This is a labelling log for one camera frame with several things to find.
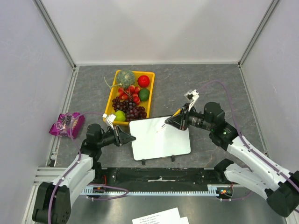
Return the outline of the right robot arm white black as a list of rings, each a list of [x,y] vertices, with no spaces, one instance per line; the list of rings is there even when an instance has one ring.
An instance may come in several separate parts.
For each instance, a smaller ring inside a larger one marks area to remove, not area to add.
[[[237,129],[225,121],[220,104],[206,103],[203,112],[197,112],[186,103],[173,116],[165,120],[178,130],[189,126],[209,131],[209,138],[218,147],[237,157],[249,169],[230,160],[217,164],[214,178],[218,183],[234,182],[255,192],[266,200],[270,208],[282,217],[288,217],[299,206],[299,173],[278,165],[257,150]]]

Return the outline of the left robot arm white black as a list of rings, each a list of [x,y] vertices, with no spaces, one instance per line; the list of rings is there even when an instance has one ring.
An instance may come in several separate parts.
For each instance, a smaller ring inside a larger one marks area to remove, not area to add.
[[[40,224],[65,224],[71,208],[89,183],[99,183],[103,173],[98,162],[102,148],[117,147],[135,141],[119,126],[104,131],[99,124],[87,128],[86,138],[71,165],[51,182],[42,182],[37,190],[32,220]]]

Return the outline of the white whiteboard marker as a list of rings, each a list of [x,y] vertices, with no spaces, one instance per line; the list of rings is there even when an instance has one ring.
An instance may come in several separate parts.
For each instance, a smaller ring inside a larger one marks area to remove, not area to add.
[[[163,130],[163,129],[165,128],[165,126],[166,126],[166,124],[163,124],[163,125],[157,130],[157,132]]]

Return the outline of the yellow marker cap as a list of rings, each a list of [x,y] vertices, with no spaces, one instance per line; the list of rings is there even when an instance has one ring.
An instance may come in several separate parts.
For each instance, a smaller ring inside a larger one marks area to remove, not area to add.
[[[176,116],[176,115],[180,114],[180,112],[181,112],[181,109],[178,109],[178,110],[173,114],[173,116]]]

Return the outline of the small whiteboard black frame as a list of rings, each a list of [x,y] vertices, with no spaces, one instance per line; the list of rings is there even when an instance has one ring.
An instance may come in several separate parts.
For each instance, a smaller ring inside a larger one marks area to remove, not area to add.
[[[181,131],[170,125],[159,132],[166,117],[140,119],[129,122],[133,158],[136,161],[184,155],[191,152],[189,130]]]

